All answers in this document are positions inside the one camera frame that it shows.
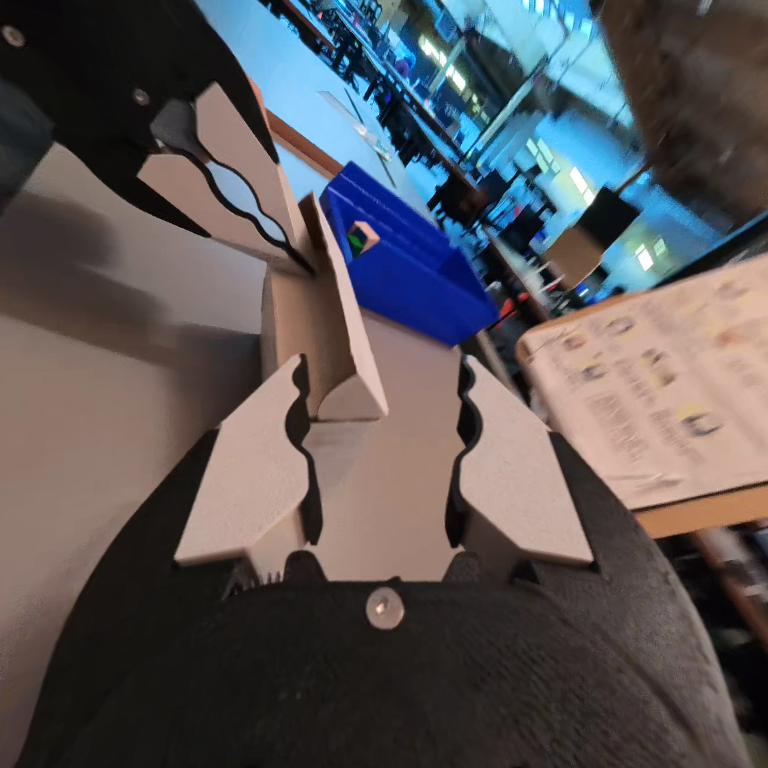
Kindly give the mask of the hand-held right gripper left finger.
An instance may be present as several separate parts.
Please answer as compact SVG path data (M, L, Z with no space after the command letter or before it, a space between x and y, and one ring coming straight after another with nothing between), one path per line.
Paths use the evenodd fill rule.
M289 358L222 421L180 537L182 567L245 559L256 579L284 579L294 552L316 543L322 503L306 400L308 362Z

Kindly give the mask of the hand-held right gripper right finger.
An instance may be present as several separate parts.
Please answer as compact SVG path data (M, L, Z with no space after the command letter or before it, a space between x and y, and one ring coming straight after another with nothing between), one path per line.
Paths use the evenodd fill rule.
M476 554L490 579L512 579L533 562L590 567L551 431L474 356L462 357L458 398L463 448L448 491L450 545Z

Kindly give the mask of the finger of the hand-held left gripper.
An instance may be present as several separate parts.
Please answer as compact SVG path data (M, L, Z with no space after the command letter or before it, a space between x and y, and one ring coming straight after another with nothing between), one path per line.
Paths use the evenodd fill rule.
M195 101L196 134L236 218L280 270L313 270L313 244L273 145L265 148L218 83Z
M211 172L191 155L151 154L140 168L138 179L217 243L253 256L279 272L316 274L287 238L270 235L255 216L229 202Z

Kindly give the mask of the wooden cube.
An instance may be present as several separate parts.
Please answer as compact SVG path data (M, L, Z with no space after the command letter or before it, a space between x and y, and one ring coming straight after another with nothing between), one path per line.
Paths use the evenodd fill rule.
M368 250L370 250L380 242L380 236L368 222L365 222L362 220L354 221L347 231L346 238L348 234L355 233L355 232L364 234L367 237L367 248L361 255L363 255L365 252L367 252Z

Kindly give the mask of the white cardboard mailer box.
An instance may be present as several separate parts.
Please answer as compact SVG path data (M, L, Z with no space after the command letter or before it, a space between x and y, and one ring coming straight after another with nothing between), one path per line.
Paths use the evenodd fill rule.
M389 415L359 303L340 246L320 201L299 203L317 258L314 276L268 269L262 295L261 372L274 374L289 358L306 358L311 418L372 422Z

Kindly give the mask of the blue plastic bin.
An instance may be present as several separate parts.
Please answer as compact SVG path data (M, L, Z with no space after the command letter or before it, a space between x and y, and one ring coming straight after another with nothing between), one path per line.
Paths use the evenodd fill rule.
M460 249L392 190L349 162L320 197L361 307L454 347L500 319ZM346 234L370 223L380 242L353 259Z

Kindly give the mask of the brown and black board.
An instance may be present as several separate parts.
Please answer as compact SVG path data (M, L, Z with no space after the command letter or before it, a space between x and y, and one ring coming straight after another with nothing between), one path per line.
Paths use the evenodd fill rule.
M566 290L600 267L605 252L637 220L641 209L617 192L601 187L574 224L543 252L542 258Z

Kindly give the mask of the black rod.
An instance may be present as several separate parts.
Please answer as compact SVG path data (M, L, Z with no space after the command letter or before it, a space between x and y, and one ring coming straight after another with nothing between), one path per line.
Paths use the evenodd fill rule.
M686 280L692 276L704 274L723 266L738 264L766 254L767 212L764 211L726 236L704 255L663 278L654 288L659 289Z

